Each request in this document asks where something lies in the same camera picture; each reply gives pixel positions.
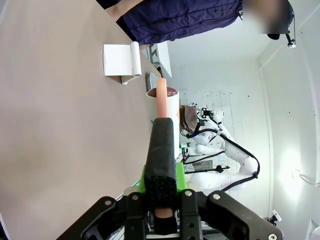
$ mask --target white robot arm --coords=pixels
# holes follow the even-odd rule
[[[245,186],[244,183],[247,182],[243,180],[256,178],[260,169],[259,162],[253,158],[254,156],[250,156],[252,154],[240,145],[234,143],[234,138],[222,123],[222,118],[223,113],[218,114],[215,112],[213,116],[215,122],[208,120],[199,131],[211,129],[216,131],[216,133],[214,131],[203,131],[196,136],[191,136],[197,145],[188,148],[190,156],[217,155],[218,153],[224,152],[228,158],[235,160],[240,164],[240,169],[238,173],[235,174],[198,172],[187,175],[188,182],[200,185],[203,192],[208,194],[215,190],[227,190],[233,185],[239,185],[240,188],[243,188]],[[224,143],[220,148],[214,148],[207,145],[216,135],[219,135],[224,139]],[[185,164],[192,161],[193,159],[191,160],[189,158]]]

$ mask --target dark blue clothing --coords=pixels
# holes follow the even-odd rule
[[[144,0],[121,21],[139,44],[156,44],[224,28],[241,10],[242,0]]]

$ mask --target brown object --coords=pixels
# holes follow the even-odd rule
[[[174,88],[172,87],[166,87],[166,96],[169,98],[169,97],[172,97],[172,96],[175,96],[178,94],[178,91],[175,90]],[[147,95],[149,97],[153,97],[153,98],[156,98],[157,97],[157,88],[153,88],[151,89],[150,91],[147,92]]]
[[[195,106],[180,106],[180,129],[193,133],[197,127],[197,109]]]
[[[95,0],[12,0],[0,24],[0,211],[13,240],[53,240],[141,177],[146,73],[105,77],[129,37]]]
[[[158,66],[156,69],[158,70],[158,72],[160,73],[161,77],[163,78],[164,75],[163,75],[163,73],[162,73],[161,67]]]
[[[158,118],[168,118],[167,80],[159,78],[156,83],[156,109]]]

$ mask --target paper towel roll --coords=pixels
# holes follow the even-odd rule
[[[147,113],[150,119],[150,124],[152,124],[152,122],[158,117],[156,96],[156,88],[153,88],[146,93]],[[167,87],[167,97],[168,116],[173,122],[174,158],[176,159],[179,156],[179,92],[174,88]]]
[[[139,43],[136,41],[130,44],[131,48],[131,55],[132,55],[132,75],[134,77],[141,76],[141,61],[140,61],[140,50],[139,50]]]

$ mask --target black mount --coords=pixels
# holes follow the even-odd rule
[[[202,113],[201,117],[203,119],[205,119],[206,117],[209,117],[210,119],[212,119],[212,117],[214,116],[213,112],[211,110],[208,110],[207,107],[203,107],[202,112],[203,113]]]
[[[118,201],[102,197],[57,240],[105,240],[122,226],[125,240],[145,240],[149,231],[147,206],[145,195],[139,192],[132,192]],[[268,240],[269,236],[283,239],[278,228],[223,191],[206,196],[202,191],[185,189],[177,196],[177,209],[180,231],[173,239],[202,240],[201,221],[230,240]]]

